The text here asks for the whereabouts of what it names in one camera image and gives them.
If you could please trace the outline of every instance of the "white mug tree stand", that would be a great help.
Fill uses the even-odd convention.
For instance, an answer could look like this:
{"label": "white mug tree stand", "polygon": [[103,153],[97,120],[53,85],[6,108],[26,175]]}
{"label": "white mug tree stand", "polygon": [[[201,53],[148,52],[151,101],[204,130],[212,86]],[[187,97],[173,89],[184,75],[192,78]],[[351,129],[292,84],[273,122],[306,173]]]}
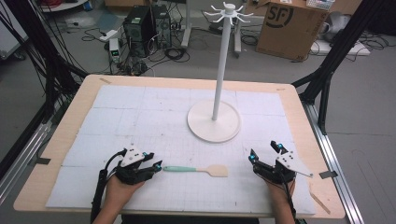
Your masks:
{"label": "white mug tree stand", "polygon": [[221,15],[221,17],[214,22],[219,22],[224,19],[215,100],[197,103],[190,109],[189,115],[187,116],[191,131],[197,137],[210,143],[229,141],[233,139],[241,129],[241,118],[238,111],[232,105],[221,102],[220,97],[233,18],[248,22],[242,20],[240,16],[252,15],[238,13],[243,7],[235,10],[234,4],[223,4],[225,9],[216,9],[212,6],[215,11],[219,11],[218,13],[205,13],[209,16]]}

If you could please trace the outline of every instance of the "black cable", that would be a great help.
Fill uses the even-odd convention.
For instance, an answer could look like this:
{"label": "black cable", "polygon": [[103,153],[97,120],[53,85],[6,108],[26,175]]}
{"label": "black cable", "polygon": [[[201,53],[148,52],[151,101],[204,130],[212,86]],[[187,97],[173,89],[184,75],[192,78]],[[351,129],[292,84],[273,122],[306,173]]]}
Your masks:
{"label": "black cable", "polygon": [[[61,59],[62,57],[59,55],[59,53],[57,53],[56,48],[51,45],[52,41],[50,40],[50,37],[48,35],[42,35],[41,32],[44,31],[46,33],[46,31],[42,23],[43,21],[37,18],[37,8],[32,7],[35,4],[33,4],[32,2],[30,2],[30,5],[23,2],[15,2],[12,4],[10,2],[7,2],[7,4],[8,6],[12,7],[12,11],[14,12],[14,15],[18,20],[29,21],[29,25],[26,25],[26,22],[22,22],[22,24],[25,24],[22,28],[25,30],[26,34],[29,34],[31,39],[33,39],[33,41],[35,42],[35,52],[29,46],[27,46],[26,42],[23,41],[19,35],[14,34],[14,36],[16,36],[17,39],[21,39],[21,45],[26,49],[27,54],[31,58],[31,61],[40,80],[40,84],[42,85],[44,92],[48,96],[47,116],[49,116],[50,114],[54,113],[54,110],[50,109],[50,107],[52,107],[50,105],[52,104],[52,102],[54,102],[54,100],[56,100],[57,97],[55,96],[58,96],[60,93],[63,94],[66,98],[69,98],[67,93],[74,91],[75,87],[77,86],[77,82],[74,80],[71,74],[69,78],[68,74],[66,74],[64,70],[66,66],[69,66],[64,65],[64,62],[65,64],[69,64],[69,61]],[[57,41],[61,47],[64,45],[64,40],[60,40],[59,38],[57,38]],[[43,52],[45,52],[45,55],[47,55],[47,59],[41,56],[41,53]],[[68,57],[68,59],[70,60],[70,56],[67,55],[64,51],[63,53],[66,59]],[[40,76],[44,77],[47,80],[45,87],[42,84]]]}
{"label": "black cable", "polygon": [[246,45],[257,46],[257,43],[259,43],[259,38],[255,35],[242,35],[241,41]]}
{"label": "black cable", "polygon": [[43,88],[44,92],[46,92],[46,89],[45,89],[45,87],[41,81],[40,75],[39,75],[44,72],[42,71],[42,68],[37,63],[37,61],[35,60],[35,58],[37,59],[38,56],[27,46],[27,43],[23,40],[23,38],[20,36],[20,34],[12,26],[10,26],[9,23],[7,23],[2,12],[0,12],[0,21],[6,26],[6,28],[12,33],[12,35],[14,35],[14,37],[17,39],[17,41],[25,49],[26,53],[28,54],[29,58],[31,59],[31,62],[36,70],[41,87]]}
{"label": "black cable", "polygon": [[152,63],[157,63],[157,62],[162,61],[165,57],[166,57],[166,55],[163,55],[163,57],[162,57],[160,60],[152,60],[152,59],[150,59],[150,57],[148,56],[148,59],[149,59]]}
{"label": "black cable", "polygon": [[138,61],[132,65],[133,75],[139,77],[146,73],[149,68],[143,61]]}
{"label": "black cable", "polygon": [[191,30],[204,31],[204,32],[210,33],[210,34],[212,34],[212,35],[221,35],[221,34],[219,34],[219,33],[213,32],[213,31],[211,31],[211,30],[206,30],[206,29],[203,29],[203,28],[200,28],[200,27],[192,27]]}
{"label": "black cable", "polygon": [[163,53],[170,60],[176,61],[176,60],[180,60],[181,58],[183,58],[185,52],[186,52],[185,49],[166,49]]}
{"label": "black cable", "polygon": [[350,61],[352,61],[352,62],[356,62],[356,59],[358,59],[358,56],[359,56],[359,52],[361,52],[361,50],[364,50],[364,49],[373,50],[373,49],[370,49],[370,48],[362,48],[362,49],[359,49],[359,50],[353,55],[353,56],[354,56],[353,59],[350,59],[350,58],[348,58],[347,56],[346,56],[346,59],[348,59],[348,60],[350,60]]}
{"label": "black cable", "polygon": [[6,12],[6,15],[7,15],[7,18],[8,18],[8,23],[10,24],[10,26],[11,26],[12,28],[14,28],[14,26],[12,25],[11,18],[9,17],[8,12],[7,12],[7,10],[6,10],[6,7],[3,5],[3,1],[0,1],[0,4],[1,4],[3,10]]}
{"label": "black cable", "polygon": [[111,65],[113,65],[113,60],[110,59],[108,62],[109,62],[109,66],[110,66],[110,75],[114,75],[113,74],[113,69],[112,69],[112,66],[111,66]]}
{"label": "black cable", "polygon": [[[121,51],[121,54],[120,54],[120,58],[122,57],[124,51],[126,49],[128,49],[126,46],[127,46],[126,41],[122,42],[122,44],[121,44],[122,51]],[[128,70],[126,67],[129,66],[129,65],[127,65],[127,62],[130,59],[130,57],[131,57],[131,54],[128,52],[128,55],[127,55],[126,59],[123,62],[120,62],[118,64],[119,71],[116,73],[116,75],[119,74],[121,71]]]}
{"label": "black cable", "polygon": [[178,3],[176,3],[176,9],[178,14],[180,15],[180,21],[178,22],[179,27],[181,27],[181,22],[183,21],[183,15],[181,14],[180,10],[178,10]]}
{"label": "black cable", "polygon": [[98,32],[102,35],[102,36],[106,36],[106,33],[100,31],[100,28],[93,28],[93,29],[89,29],[84,31],[84,34],[86,34],[85,36],[83,36],[81,38],[82,41],[93,41],[93,40],[99,40],[100,42],[104,42],[101,39],[97,38],[94,35],[88,34],[89,31],[94,31],[94,30],[98,30]]}
{"label": "black cable", "polygon": [[114,155],[110,158],[110,160],[108,160],[108,162],[106,163],[105,170],[108,169],[108,166],[109,166],[110,163],[114,160],[114,158],[116,158],[116,157],[122,155],[123,153],[125,153],[125,151],[126,151],[126,149],[124,149],[123,151],[119,151],[119,152],[117,152],[116,154],[114,154]]}
{"label": "black cable", "polygon": [[179,30],[174,30],[172,37],[174,37],[177,40],[178,45],[180,46],[181,45],[181,40],[178,38],[179,34],[180,34]]}
{"label": "black cable", "polygon": [[170,14],[170,12],[171,12],[171,11],[175,8],[175,6],[176,6],[176,3],[175,3],[175,5],[171,8],[172,3],[173,3],[173,2],[169,2],[169,4],[168,4],[168,9],[167,9],[167,11],[166,11],[166,13],[168,13],[168,14]]}
{"label": "black cable", "polygon": [[314,51],[309,50],[309,54],[310,55],[319,55],[319,53],[320,53],[320,44],[317,41],[314,41],[314,44],[316,44],[318,46],[318,52],[315,53]]}
{"label": "black cable", "polygon": [[152,65],[150,68],[153,68],[153,67],[157,66],[158,64],[166,63],[166,62],[169,62],[169,61],[172,61],[172,60],[168,59],[168,60],[165,60],[165,61],[162,61],[162,62],[159,62],[159,63],[155,63],[155,64]]}
{"label": "black cable", "polygon": [[245,27],[253,27],[253,26],[262,26],[262,24],[257,24],[257,25],[246,25],[246,26],[241,26],[241,28],[245,28]]}
{"label": "black cable", "polygon": [[98,71],[98,72],[92,72],[92,74],[98,74],[99,75],[99,74],[103,73],[103,75],[104,75],[105,74],[104,72],[108,69],[108,67],[103,69],[103,70],[101,70],[101,71]]}
{"label": "black cable", "polygon": [[296,210],[294,209],[294,204],[293,204],[293,200],[292,200],[292,198],[291,198],[291,194],[290,194],[290,189],[289,189],[289,187],[288,187],[288,183],[286,182],[285,176],[283,176],[282,172],[280,172],[279,175],[280,175],[280,179],[282,180],[283,189],[285,190],[286,196],[287,196],[287,198],[288,198],[288,202],[289,202],[289,206],[290,206],[290,211],[291,211],[291,213],[292,213],[292,215],[293,215],[293,218],[294,218],[294,220],[295,220],[295,219],[296,219]]}
{"label": "black cable", "polygon": [[[39,11],[37,10],[37,8],[36,8],[36,7],[33,7],[33,9],[34,9],[34,11],[35,11],[35,14],[36,14],[37,16],[39,16]],[[57,35],[55,34],[55,32],[53,31],[53,29],[52,29],[52,27],[50,26],[50,24],[49,24],[46,20],[44,20],[44,21],[45,21],[45,23],[47,24],[47,26],[49,27],[49,29],[52,31],[52,33],[54,34],[55,39],[57,40],[59,46],[61,47],[61,51],[62,51],[63,53],[64,53],[64,50],[67,52],[67,55],[64,53],[64,57],[65,57],[66,59],[67,59],[67,57],[68,57],[69,60],[70,60],[70,63],[73,64],[73,65],[74,65],[73,61],[74,61],[75,63],[77,63],[78,66],[79,66],[85,73],[88,74],[88,72],[82,67],[82,65],[76,60],[76,58],[75,58],[75,57],[70,53],[70,51],[68,50],[68,48],[67,48],[67,46],[66,46],[66,44],[65,44],[65,42],[64,42],[64,38],[63,38],[63,36],[62,36],[62,32],[60,31],[60,29],[59,29],[59,27],[58,27],[58,23],[57,23],[57,21],[55,20],[55,18],[53,17],[53,21],[55,22],[55,26],[56,26],[56,28],[57,28],[57,31],[58,31],[59,36],[61,37],[62,41],[59,40],[58,36],[57,36]]]}

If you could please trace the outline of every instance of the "power strip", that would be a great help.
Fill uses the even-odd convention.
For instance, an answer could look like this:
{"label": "power strip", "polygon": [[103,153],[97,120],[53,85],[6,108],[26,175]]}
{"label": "power strip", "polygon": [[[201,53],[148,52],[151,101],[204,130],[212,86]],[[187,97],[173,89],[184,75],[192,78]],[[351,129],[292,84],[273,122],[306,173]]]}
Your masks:
{"label": "power strip", "polygon": [[109,38],[111,38],[112,36],[114,36],[116,34],[117,34],[117,31],[111,30],[111,31],[107,32],[106,35],[99,37],[99,39],[101,39],[103,41],[107,41]]}

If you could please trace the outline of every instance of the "desktop computer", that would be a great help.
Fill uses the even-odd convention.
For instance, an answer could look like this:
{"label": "desktop computer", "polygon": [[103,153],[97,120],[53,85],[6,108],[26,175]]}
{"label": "desktop computer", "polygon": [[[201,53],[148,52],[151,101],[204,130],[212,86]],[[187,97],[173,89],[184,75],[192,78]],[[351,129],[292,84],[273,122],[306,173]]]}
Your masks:
{"label": "desktop computer", "polygon": [[149,6],[133,6],[122,23],[131,55],[147,57],[149,41],[155,36]]}
{"label": "desktop computer", "polygon": [[157,48],[172,48],[171,18],[166,5],[152,5],[151,11],[156,33],[155,40],[157,42]]}

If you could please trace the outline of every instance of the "white paper sheet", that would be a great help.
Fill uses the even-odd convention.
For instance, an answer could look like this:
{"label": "white paper sheet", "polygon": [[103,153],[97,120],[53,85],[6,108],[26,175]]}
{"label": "white paper sheet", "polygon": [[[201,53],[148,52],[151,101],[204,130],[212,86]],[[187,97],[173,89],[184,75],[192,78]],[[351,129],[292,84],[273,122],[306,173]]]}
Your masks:
{"label": "white paper sheet", "polygon": [[[210,144],[191,133],[187,115],[192,105],[213,99],[214,94],[206,90],[102,87],[64,159],[47,207],[91,208],[99,170],[116,152],[135,144],[141,151],[155,153],[154,159],[141,167],[156,161],[163,161],[163,166],[224,164],[229,176],[161,171],[134,195],[126,209],[270,214],[266,185],[253,173],[248,156],[253,148],[261,161],[275,164],[271,140],[297,151],[279,95],[222,91],[221,100],[239,111],[242,129],[226,143]],[[297,176],[293,195],[297,213],[315,214],[306,181]]]}

